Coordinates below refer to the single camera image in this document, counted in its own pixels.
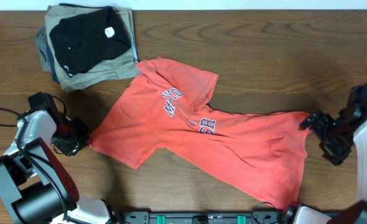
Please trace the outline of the red printed t-shirt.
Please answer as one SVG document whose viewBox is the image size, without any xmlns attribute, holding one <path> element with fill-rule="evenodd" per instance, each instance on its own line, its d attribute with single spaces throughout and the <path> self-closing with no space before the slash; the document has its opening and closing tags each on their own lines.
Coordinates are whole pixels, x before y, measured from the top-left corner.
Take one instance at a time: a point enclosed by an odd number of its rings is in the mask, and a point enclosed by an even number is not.
<svg viewBox="0 0 367 224">
<path fill-rule="evenodd" d="M 280 209 L 298 199 L 308 131 L 303 111 L 270 115 L 214 110 L 218 75 L 169 59 L 139 70 L 89 144 L 133 169 L 167 148 L 204 172 Z"/>
</svg>

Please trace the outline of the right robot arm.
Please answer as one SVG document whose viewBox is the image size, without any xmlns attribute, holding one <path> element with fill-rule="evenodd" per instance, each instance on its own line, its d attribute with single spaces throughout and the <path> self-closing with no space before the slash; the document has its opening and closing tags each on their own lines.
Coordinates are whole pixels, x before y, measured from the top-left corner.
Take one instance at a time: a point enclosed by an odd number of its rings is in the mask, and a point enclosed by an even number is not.
<svg viewBox="0 0 367 224">
<path fill-rule="evenodd" d="M 320 110 L 300 124 L 320 141 L 323 157 L 339 166 L 352 149 L 357 154 L 356 203 L 338 213 L 323 213 L 304 204 L 291 205 L 283 223 L 367 224 L 367 84 L 351 89 L 348 103 L 334 119 Z"/>
</svg>

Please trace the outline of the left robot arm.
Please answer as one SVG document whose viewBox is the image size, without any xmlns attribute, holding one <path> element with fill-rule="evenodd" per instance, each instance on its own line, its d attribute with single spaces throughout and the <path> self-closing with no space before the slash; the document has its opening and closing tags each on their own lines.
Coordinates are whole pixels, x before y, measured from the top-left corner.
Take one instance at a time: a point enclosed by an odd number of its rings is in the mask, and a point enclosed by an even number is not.
<svg viewBox="0 0 367 224">
<path fill-rule="evenodd" d="M 117 223 L 104 200 L 79 193 L 57 155 L 88 144 L 88 126 L 59 111 L 56 96 L 38 92 L 16 113 L 17 133 L 0 157 L 0 199 L 14 223 Z"/>
</svg>

